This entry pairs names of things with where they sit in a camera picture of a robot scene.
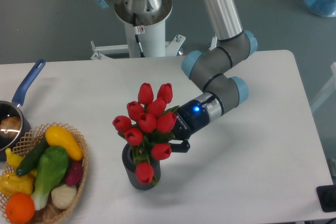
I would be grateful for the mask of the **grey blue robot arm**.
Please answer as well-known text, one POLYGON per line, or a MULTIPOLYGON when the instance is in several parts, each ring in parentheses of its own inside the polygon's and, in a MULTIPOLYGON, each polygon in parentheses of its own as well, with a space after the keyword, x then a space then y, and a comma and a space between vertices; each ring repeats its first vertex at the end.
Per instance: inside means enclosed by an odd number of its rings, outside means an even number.
MULTIPOLYGON (((165 40, 165 21, 172 0, 95 0, 101 8, 112 6, 124 23, 125 50, 131 58, 174 56, 178 48, 165 40)), ((233 0, 204 0, 215 31, 216 43, 208 52, 192 51, 182 61, 185 75, 202 94, 177 110, 173 128, 177 143, 172 151, 189 150, 188 139, 203 127, 236 108, 248 98, 248 87, 225 72, 257 49, 254 35, 242 28, 233 0)))

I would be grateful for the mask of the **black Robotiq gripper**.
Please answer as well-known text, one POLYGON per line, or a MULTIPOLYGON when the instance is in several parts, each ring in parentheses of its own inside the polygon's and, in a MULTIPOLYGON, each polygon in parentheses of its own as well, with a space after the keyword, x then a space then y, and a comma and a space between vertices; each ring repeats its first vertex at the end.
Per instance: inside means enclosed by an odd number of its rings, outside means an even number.
POLYGON ((179 107, 175 114, 177 119, 172 130, 175 138, 169 144, 173 153, 187 153, 190 149, 188 139, 210 123, 210 115, 196 99, 179 107))

